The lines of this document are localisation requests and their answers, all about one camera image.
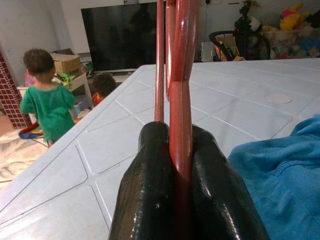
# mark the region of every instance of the table surface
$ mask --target table surface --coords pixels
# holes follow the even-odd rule
[[[320,112],[320,59],[196,63],[190,91],[193,123],[228,156]],[[107,239],[154,96],[155,66],[142,66],[0,192],[0,239]]]

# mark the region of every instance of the black chair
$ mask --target black chair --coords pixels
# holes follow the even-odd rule
[[[270,59],[270,43],[268,39],[254,32],[239,31],[216,31],[210,34],[209,38],[224,54],[227,61],[232,61],[235,56],[227,50],[224,44],[221,44],[217,37],[219,35],[230,35],[235,38],[236,47],[240,57],[246,60],[269,60]]]

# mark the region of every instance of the child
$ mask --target child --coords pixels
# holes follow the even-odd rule
[[[97,91],[93,94],[92,102],[97,106],[105,99],[113,90],[116,89],[116,81],[108,73],[96,75],[93,79],[93,88]]]
[[[75,125],[69,112],[75,97],[64,86],[51,82],[56,69],[47,51],[31,49],[24,54],[23,62],[36,82],[26,90],[20,111],[35,114],[50,147]]]

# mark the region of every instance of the blue towel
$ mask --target blue towel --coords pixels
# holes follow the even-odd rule
[[[242,176],[272,240],[320,240],[320,115],[288,137],[236,147]]]

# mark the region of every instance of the black television screen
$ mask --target black television screen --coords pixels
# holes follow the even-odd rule
[[[81,10],[95,71],[156,63],[157,3]]]

